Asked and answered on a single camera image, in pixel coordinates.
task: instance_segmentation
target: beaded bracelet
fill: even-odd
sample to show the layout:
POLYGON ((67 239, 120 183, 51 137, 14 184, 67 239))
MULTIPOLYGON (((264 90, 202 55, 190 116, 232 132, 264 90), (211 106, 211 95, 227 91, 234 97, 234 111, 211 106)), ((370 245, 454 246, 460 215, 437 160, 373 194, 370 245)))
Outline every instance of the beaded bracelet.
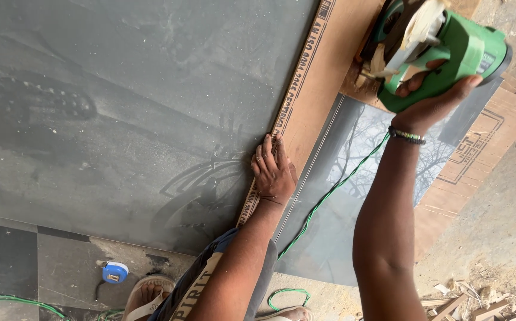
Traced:
POLYGON ((389 126, 389 133, 391 137, 404 138, 406 141, 412 144, 424 145, 426 143, 426 141, 422 139, 420 135, 405 133, 404 131, 395 129, 392 126, 389 126))

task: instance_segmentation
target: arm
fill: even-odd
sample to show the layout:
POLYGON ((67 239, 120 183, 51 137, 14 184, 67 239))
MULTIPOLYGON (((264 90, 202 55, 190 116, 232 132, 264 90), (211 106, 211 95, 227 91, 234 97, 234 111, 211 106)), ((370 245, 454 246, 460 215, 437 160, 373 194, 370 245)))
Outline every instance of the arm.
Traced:
MULTIPOLYGON (((416 77, 419 82, 423 78, 422 74, 416 77)), ((482 77, 479 76, 462 79, 447 93, 425 99, 398 113, 392 126, 424 135, 428 128, 458 106, 480 81, 482 77)), ((412 84, 410 89, 418 87, 419 84, 412 84)), ((418 156, 418 145, 400 138, 389 140, 355 225, 353 266, 367 321, 427 319, 413 277, 412 192, 418 156)))
POLYGON ((244 318, 270 238, 296 189, 296 168, 286 157, 283 138, 281 135, 276 138, 276 156, 272 155, 272 139, 268 134, 252 158, 260 202, 228 245, 187 321, 239 321, 244 318))

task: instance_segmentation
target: forearm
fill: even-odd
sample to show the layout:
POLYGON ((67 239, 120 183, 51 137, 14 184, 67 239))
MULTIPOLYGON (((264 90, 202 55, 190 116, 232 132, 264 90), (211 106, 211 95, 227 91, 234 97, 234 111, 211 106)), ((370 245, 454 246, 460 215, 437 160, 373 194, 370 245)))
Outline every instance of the forearm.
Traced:
POLYGON ((214 269, 187 321, 242 320, 260 276, 269 240, 285 207, 261 200, 214 269))
POLYGON ((384 150, 373 185, 355 224, 355 271, 385 262, 412 271, 414 211, 412 194, 419 146, 391 138, 384 150))

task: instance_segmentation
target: hand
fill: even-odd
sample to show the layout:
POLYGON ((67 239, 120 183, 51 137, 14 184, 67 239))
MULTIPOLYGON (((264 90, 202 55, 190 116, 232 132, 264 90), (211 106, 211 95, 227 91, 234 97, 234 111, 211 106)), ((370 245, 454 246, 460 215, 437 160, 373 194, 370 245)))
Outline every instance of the hand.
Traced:
POLYGON ((256 148, 252 157, 256 186, 261 200, 286 206, 291 194, 296 190, 296 167, 286 156, 282 135, 276 135, 278 148, 272 154, 272 136, 267 134, 263 143, 256 148))
MULTIPOLYGON (((440 67, 445 59, 430 61, 426 64, 429 69, 440 67)), ((397 89, 397 95, 406 97, 412 91, 417 90, 430 71, 423 71, 415 74, 412 78, 401 84, 397 89)), ((444 94, 436 97, 423 99, 400 112, 392 119, 392 127, 410 134, 423 136, 426 131, 436 122, 446 117, 448 113, 458 106, 469 93, 482 82, 483 78, 479 75, 472 75, 462 78, 452 88, 444 94)))

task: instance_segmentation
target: foot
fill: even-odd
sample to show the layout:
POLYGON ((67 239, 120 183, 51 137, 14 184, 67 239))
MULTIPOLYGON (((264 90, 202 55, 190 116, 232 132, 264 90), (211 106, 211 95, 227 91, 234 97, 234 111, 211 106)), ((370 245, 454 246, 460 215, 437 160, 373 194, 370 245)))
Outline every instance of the foot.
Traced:
POLYGON ((305 321, 311 312, 304 307, 295 307, 292 310, 278 314, 278 317, 285 317, 291 321, 305 321))
MULTIPOLYGON (((138 293, 137 295, 135 295, 135 300, 131 302, 131 305, 129 306, 129 311, 131 312, 153 301, 161 293, 161 291, 162 286, 154 284, 144 284, 142 287, 137 289, 138 293)), ((163 292, 162 298, 165 299, 167 296, 169 296, 169 294, 169 292, 163 292)), ((153 306, 151 308, 153 309, 153 312, 155 309, 157 309, 156 306, 153 306)), ((145 317, 140 317, 137 319, 137 321, 147 321, 147 319, 149 319, 149 315, 146 315, 145 317)))

